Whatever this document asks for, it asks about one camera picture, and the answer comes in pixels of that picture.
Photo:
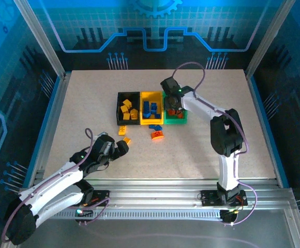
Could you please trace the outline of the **aluminium side rail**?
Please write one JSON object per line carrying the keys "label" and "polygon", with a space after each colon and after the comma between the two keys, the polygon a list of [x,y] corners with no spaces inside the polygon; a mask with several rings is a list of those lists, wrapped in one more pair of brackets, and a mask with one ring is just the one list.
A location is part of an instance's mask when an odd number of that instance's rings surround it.
{"label": "aluminium side rail", "polygon": [[269,125],[269,121],[268,121],[266,113],[265,113],[265,108],[263,106],[256,82],[255,82],[253,76],[250,76],[250,77],[246,76],[246,80],[247,80],[247,83],[249,86],[249,90],[250,90],[250,93],[251,93],[251,96],[253,99],[254,106],[256,108],[256,112],[258,115],[262,133],[263,133],[263,136],[265,139],[269,157],[273,164],[274,173],[276,176],[275,178],[277,180],[278,185],[281,188],[289,188],[289,182],[288,182],[286,173],[283,168],[281,157],[279,155],[279,152],[278,152],[278,149],[277,149],[274,137],[273,137],[271,127]]}
{"label": "aluminium side rail", "polygon": [[55,82],[24,180],[23,186],[26,188],[33,186],[37,172],[46,167],[70,77],[71,72],[67,72],[64,79]]}

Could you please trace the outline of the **aluminium corner post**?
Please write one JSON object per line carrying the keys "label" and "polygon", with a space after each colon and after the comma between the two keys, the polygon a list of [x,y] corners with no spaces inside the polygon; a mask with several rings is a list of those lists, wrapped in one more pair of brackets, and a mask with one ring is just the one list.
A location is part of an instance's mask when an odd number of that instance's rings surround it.
{"label": "aluminium corner post", "polygon": [[268,48],[272,44],[273,40],[277,36],[283,22],[287,18],[291,8],[295,4],[296,0],[282,0],[276,14],[274,15],[269,27],[267,28],[264,37],[262,38],[258,48],[256,49],[246,71],[246,79],[249,80],[255,73],[257,67],[262,61]]}
{"label": "aluminium corner post", "polygon": [[18,10],[20,11],[23,19],[32,31],[46,58],[51,64],[53,70],[60,79],[64,79],[66,72],[63,68],[53,46],[51,45],[45,31],[43,30],[40,22],[38,21],[33,9],[31,8],[28,0],[13,0]]}

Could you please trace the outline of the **aluminium front frame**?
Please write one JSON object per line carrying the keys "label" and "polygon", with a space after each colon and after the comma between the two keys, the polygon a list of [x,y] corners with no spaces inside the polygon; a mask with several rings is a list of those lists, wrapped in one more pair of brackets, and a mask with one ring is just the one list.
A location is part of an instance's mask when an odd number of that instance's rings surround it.
{"label": "aluminium front frame", "polygon": [[[248,206],[234,226],[205,220],[49,219],[18,246],[2,248],[300,248],[300,209],[293,191],[275,179],[244,179]],[[107,209],[214,209],[203,207],[201,190],[212,180],[92,180],[110,191]]]}

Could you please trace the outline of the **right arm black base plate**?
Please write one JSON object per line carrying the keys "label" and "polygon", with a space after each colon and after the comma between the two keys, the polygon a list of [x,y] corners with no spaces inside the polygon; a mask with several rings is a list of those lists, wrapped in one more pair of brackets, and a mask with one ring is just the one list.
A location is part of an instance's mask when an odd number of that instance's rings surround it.
{"label": "right arm black base plate", "polygon": [[198,199],[201,201],[203,207],[214,207],[214,206],[246,207],[248,206],[248,200],[244,190],[241,190],[237,196],[233,197],[231,200],[228,200],[227,203],[223,203],[219,199],[216,190],[202,190],[198,194]]}

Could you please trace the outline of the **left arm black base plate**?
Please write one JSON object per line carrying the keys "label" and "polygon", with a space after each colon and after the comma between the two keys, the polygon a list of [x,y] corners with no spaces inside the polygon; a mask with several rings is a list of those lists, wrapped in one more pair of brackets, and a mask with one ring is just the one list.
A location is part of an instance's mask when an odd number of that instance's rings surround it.
{"label": "left arm black base plate", "polygon": [[90,201],[87,203],[87,206],[104,207],[107,204],[107,198],[109,197],[110,197],[109,190],[94,190]]}

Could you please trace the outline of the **yellow plastic bin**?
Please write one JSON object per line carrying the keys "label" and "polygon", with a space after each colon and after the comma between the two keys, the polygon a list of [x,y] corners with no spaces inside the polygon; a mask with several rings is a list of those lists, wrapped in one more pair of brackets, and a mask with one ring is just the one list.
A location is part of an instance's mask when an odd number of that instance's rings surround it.
{"label": "yellow plastic bin", "polygon": [[[154,114],[151,114],[149,118],[143,116],[144,102],[149,102],[149,106],[152,103],[157,104],[157,115],[160,118],[156,118]],[[140,92],[140,124],[141,125],[163,125],[164,122],[164,107],[163,107],[163,93],[161,91],[141,91]]]}

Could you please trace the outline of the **green plastic bin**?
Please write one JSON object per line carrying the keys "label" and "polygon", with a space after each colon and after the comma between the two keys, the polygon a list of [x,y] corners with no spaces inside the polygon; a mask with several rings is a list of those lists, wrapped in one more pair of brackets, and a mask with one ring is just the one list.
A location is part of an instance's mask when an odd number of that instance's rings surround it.
{"label": "green plastic bin", "polygon": [[166,110],[166,107],[164,106],[164,113],[163,113],[163,119],[165,125],[184,125],[187,123],[187,116],[188,113],[186,110],[183,110],[184,117],[178,118],[177,115],[175,116],[169,116],[168,112]]}

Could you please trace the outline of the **black plastic bin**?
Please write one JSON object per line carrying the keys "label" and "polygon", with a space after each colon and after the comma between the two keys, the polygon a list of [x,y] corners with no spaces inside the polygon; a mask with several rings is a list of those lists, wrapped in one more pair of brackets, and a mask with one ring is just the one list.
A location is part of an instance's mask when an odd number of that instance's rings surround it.
{"label": "black plastic bin", "polygon": [[[136,110],[136,119],[124,120],[124,113],[121,107],[124,105],[124,101],[129,100],[131,102],[131,108],[128,109],[130,113],[132,110]],[[117,94],[117,104],[116,104],[116,121],[118,126],[128,126],[128,125],[140,125],[140,92],[119,92]]]}

